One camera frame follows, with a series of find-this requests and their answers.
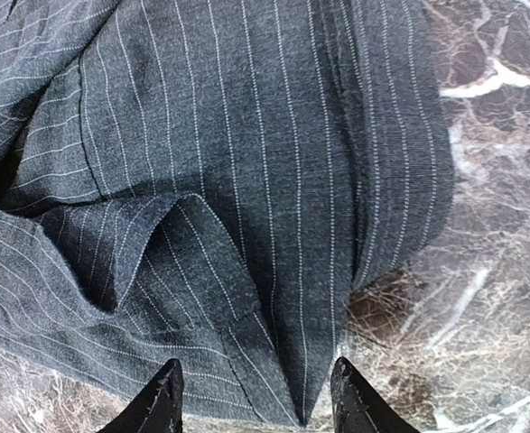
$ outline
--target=striped fabric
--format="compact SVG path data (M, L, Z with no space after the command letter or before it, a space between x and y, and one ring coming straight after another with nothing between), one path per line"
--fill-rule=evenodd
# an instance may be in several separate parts
M305 425L451 153L418 0L0 0L0 346Z

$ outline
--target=marble floor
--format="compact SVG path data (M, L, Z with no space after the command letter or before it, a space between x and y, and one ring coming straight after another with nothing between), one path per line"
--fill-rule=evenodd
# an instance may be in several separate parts
M351 301L346 355L417 428L530 433L530 0L423 0L457 188L448 227ZM0 433L88 432L117 397L0 351ZM187 431L281 432L187 419ZM311 431L332 431L328 394Z

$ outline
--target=marble countertop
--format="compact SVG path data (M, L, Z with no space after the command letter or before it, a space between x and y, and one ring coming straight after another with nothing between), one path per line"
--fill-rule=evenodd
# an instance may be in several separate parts
M423 8L456 162L454 209L433 245L354 297L342 353L423 431L530 433L530 0ZM328 398L312 431L332 431ZM125 405L0 351L0 432L93 431Z

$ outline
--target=pinstriped cloth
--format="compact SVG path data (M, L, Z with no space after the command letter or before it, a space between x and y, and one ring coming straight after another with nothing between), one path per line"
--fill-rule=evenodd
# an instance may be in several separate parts
M0 346L304 425L452 166L417 0L0 0Z

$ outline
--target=folded cloth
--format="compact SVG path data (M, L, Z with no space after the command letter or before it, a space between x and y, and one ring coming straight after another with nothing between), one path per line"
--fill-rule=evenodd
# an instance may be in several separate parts
M0 0L0 346L308 422L349 294L441 230L418 0Z

